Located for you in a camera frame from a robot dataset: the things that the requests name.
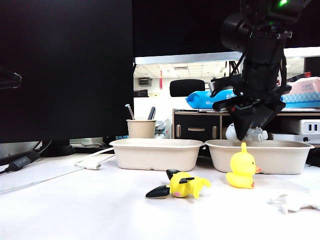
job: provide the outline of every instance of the monitor stand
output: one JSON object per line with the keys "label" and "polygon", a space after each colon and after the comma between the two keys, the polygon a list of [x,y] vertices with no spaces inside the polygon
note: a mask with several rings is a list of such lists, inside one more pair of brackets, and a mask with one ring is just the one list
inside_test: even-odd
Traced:
{"label": "monitor stand", "polygon": [[[46,146],[49,141],[42,141],[42,145]],[[69,140],[53,140],[49,147],[41,153],[41,157],[61,157],[74,154],[75,150],[70,145]]]}

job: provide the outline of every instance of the pulp container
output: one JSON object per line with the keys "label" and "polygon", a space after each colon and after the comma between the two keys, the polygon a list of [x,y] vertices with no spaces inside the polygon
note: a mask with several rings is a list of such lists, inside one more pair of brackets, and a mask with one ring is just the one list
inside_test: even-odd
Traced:
{"label": "pulp container", "polygon": [[[230,160],[233,154],[241,152],[241,142],[208,140],[204,144],[209,147],[213,166],[221,172],[231,172]],[[264,174],[300,174],[309,150],[314,148],[307,143],[284,140],[246,141],[246,145]]]}
{"label": "pulp container", "polygon": [[188,139],[127,138],[112,141],[117,164],[123,169],[192,170],[202,141]]}

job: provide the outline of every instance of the white table surface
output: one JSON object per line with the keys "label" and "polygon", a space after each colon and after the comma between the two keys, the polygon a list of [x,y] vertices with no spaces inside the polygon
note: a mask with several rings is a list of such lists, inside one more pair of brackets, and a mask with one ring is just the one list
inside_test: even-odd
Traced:
{"label": "white table surface", "polygon": [[[44,158],[1,175],[1,190],[77,170],[74,162],[82,156]],[[254,189],[229,186],[225,173],[209,161],[198,161],[190,173],[211,181],[212,187],[204,187],[199,199],[147,199],[147,192],[168,184],[166,173],[121,169],[115,157],[97,171],[82,169],[2,193],[0,239],[320,239],[320,211],[284,215],[268,204],[276,194],[319,190],[320,168],[306,166],[300,175],[256,174]]]}

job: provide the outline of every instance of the drawer handle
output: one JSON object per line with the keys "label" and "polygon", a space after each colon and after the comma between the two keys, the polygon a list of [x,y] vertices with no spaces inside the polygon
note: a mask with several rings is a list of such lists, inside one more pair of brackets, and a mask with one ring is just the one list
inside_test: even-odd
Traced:
{"label": "drawer handle", "polygon": [[203,127],[188,127],[188,131],[191,132],[204,132],[205,130]]}
{"label": "drawer handle", "polygon": [[177,138],[180,138],[181,137],[181,125],[178,124],[176,127],[175,127],[175,132],[176,132],[176,137]]}
{"label": "drawer handle", "polygon": [[212,139],[217,139],[217,126],[212,127]]}

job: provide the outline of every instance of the ceiling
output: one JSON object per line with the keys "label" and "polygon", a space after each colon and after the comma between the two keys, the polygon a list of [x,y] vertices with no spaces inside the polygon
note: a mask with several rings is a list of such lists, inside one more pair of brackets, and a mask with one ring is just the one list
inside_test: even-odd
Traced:
{"label": "ceiling", "polygon": [[[145,64],[137,65],[134,78],[221,78],[226,73],[229,75],[229,64],[226,61],[186,62],[176,64]],[[304,71],[304,58],[287,58],[287,73],[291,75],[301,74]]]}

